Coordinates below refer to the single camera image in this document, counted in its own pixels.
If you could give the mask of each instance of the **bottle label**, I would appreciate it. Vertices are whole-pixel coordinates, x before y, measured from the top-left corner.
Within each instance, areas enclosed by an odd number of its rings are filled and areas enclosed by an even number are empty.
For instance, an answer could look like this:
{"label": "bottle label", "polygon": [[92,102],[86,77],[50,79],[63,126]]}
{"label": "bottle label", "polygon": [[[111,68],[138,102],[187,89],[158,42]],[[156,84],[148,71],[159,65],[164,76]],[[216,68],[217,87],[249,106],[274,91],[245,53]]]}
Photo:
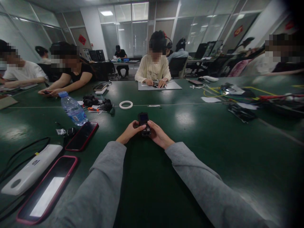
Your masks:
{"label": "bottle label", "polygon": [[74,121],[74,122],[80,122],[83,121],[86,118],[86,114],[85,112],[81,112],[76,116],[70,116],[70,118]]}

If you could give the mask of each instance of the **ceiling light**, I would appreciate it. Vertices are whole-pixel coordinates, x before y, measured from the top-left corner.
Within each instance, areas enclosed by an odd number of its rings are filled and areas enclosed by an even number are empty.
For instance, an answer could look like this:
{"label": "ceiling light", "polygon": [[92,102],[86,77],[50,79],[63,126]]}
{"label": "ceiling light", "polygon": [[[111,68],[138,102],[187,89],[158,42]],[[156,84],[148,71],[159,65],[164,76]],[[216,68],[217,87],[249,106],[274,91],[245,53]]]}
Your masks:
{"label": "ceiling light", "polygon": [[21,18],[20,18],[20,20],[21,20],[21,21],[27,21],[27,22],[30,22],[30,21],[28,21],[28,20],[25,20],[25,19],[21,19]]}
{"label": "ceiling light", "polygon": [[112,16],[113,15],[112,11],[101,11],[101,14],[103,16]]}
{"label": "ceiling light", "polygon": [[239,14],[237,17],[237,20],[242,19],[245,16],[245,14]]}

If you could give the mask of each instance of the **gray mat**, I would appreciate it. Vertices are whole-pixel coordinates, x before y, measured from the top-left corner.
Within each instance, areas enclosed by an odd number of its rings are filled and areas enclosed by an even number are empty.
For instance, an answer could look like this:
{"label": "gray mat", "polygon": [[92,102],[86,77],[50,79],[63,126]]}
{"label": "gray mat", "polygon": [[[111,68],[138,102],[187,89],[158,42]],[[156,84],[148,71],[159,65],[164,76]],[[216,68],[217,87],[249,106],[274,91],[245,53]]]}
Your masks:
{"label": "gray mat", "polygon": [[175,81],[170,81],[167,83],[167,87],[163,88],[154,88],[153,86],[147,86],[146,83],[143,83],[143,85],[138,82],[138,90],[172,90],[172,89],[182,89]]}

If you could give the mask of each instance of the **red phone case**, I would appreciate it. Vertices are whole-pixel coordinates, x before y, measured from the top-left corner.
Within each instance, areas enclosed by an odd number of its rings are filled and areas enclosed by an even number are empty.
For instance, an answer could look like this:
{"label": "red phone case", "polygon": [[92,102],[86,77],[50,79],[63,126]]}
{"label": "red phone case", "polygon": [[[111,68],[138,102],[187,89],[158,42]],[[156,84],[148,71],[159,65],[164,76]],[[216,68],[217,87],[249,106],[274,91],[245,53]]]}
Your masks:
{"label": "red phone case", "polygon": [[[32,197],[32,195],[36,192],[37,188],[41,185],[41,183],[44,181],[44,179],[46,178],[46,176],[49,174],[49,172],[54,168],[54,166],[56,165],[56,163],[58,162],[59,159],[61,159],[62,157],[71,157],[71,158],[74,158],[75,159],[75,162],[74,164],[72,165],[72,167],[70,168],[69,172],[67,173],[67,175],[65,176],[63,182],[61,183],[61,185],[59,186],[58,190],[56,191],[55,195],[53,196],[51,202],[49,203],[49,205],[47,206],[47,208],[45,209],[45,212],[42,214],[42,216],[40,217],[40,219],[38,221],[28,221],[28,220],[24,220],[24,219],[21,219],[21,218],[18,218],[19,216],[19,213],[20,211],[25,207],[25,205],[27,204],[27,202],[30,200],[30,198]],[[39,183],[39,185],[35,188],[35,190],[32,192],[32,194],[30,195],[30,197],[26,200],[26,202],[23,204],[23,206],[21,207],[21,209],[19,210],[18,214],[17,214],[17,217],[16,217],[16,220],[17,222],[19,223],[23,223],[23,224],[26,224],[26,225],[35,225],[35,224],[38,224],[39,222],[41,222],[41,220],[44,219],[45,215],[47,215],[49,213],[49,210],[51,209],[53,203],[55,202],[55,200],[57,199],[58,195],[60,194],[61,192],[61,189],[64,187],[66,181],[68,180],[69,176],[71,175],[73,169],[75,168],[77,162],[78,162],[78,158],[75,157],[75,156],[67,156],[67,155],[64,155],[60,157],[56,162],[55,164],[52,166],[52,168],[47,172],[47,174],[44,176],[44,178],[42,179],[42,181]]]}
{"label": "red phone case", "polygon": [[96,129],[98,128],[98,123],[93,123],[93,124],[96,124],[96,126],[94,127],[93,131],[91,132],[91,134],[89,135],[89,137],[87,138],[87,140],[84,142],[84,144],[82,145],[82,147],[81,147],[79,150],[77,150],[77,149],[67,149],[67,147],[68,147],[68,145],[74,140],[74,138],[77,136],[78,132],[81,131],[81,129],[83,128],[83,126],[82,126],[82,127],[80,128],[80,130],[76,133],[76,135],[72,138],[72,140],[66,145],[65,150],[67,150],[67,151],[77,151],[77,152],[82,151],[82,150],[85,148],[85,146],[86,146],[86,144],[88,143],[88,141],[90,140],[90,138],[92,137],[93,133],[94,133],[94,132],[96,131]]}

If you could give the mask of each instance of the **white tape roll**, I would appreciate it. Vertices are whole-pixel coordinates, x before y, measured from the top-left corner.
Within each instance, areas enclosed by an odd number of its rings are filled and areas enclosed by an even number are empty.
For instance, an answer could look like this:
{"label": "white tape roll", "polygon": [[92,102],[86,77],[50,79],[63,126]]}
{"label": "white tape roll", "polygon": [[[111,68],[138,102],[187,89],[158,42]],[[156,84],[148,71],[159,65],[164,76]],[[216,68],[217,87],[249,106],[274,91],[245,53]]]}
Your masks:
{"label": "white tape roll", "polygon": [[[125,104],[125,103],[129,103],[130,106],[123,107],[122,105]],[[133,106],[133,103],[132,103],[131,101],[123,101],[123,102],[121,102],[121,103],[119,104],[119,107],[120,107],[121,109],[129,109],[129,108],[132,108],[132,106]]]}

